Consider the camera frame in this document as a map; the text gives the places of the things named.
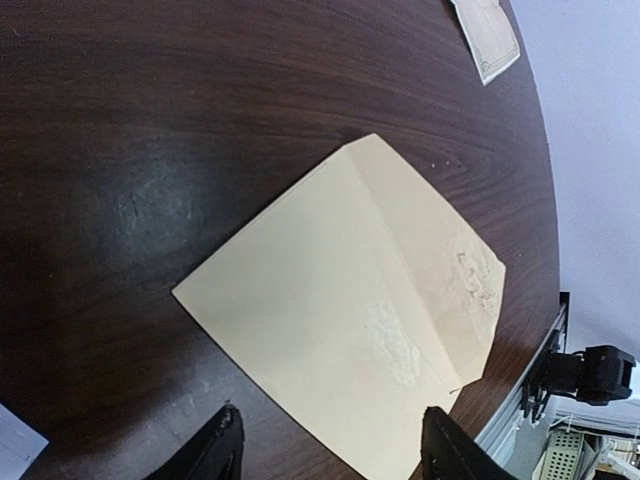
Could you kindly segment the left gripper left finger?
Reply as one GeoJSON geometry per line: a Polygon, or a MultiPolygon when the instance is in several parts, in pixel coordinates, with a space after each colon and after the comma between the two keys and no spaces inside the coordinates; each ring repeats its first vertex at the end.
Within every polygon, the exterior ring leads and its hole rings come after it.
{"type": "Polygon", "coordinates": [[[244,453],[240,411],[226,404],[168,462],[169,479],[240,479],[244,453]]]}

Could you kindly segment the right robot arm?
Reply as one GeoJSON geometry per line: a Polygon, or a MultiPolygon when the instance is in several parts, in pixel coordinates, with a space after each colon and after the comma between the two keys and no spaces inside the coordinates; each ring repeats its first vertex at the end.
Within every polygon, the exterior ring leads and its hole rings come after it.
{"type": "Polygon", "coordinates": [[[545,404],[551,396],[591,406],[627,400],[632,395],[635,367],[633,355],[611,345],[587,347],[571,354],[548,351],[526,377],[522,407],[545,404]]]}

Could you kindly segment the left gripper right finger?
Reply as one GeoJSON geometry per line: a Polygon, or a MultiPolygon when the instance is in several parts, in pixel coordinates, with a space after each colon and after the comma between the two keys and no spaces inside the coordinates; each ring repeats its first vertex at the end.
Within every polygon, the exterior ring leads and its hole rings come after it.
{"type": "Polygon", "coordinates": [[[510,480],[440,407],[427,408],[423,416],[421,466],[428,480],[510,480]]]}

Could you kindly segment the brown paper envelope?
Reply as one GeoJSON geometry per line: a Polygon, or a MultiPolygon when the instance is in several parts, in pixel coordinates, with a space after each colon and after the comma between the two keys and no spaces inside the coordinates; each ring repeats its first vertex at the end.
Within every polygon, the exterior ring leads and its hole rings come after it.
{"type": "Polygon", "coordinates": [[[506,268],[396,150],[339,148],[174,297],[287,414],[368,479],[406,479],[430,406],[478,380],[506,268]]]}

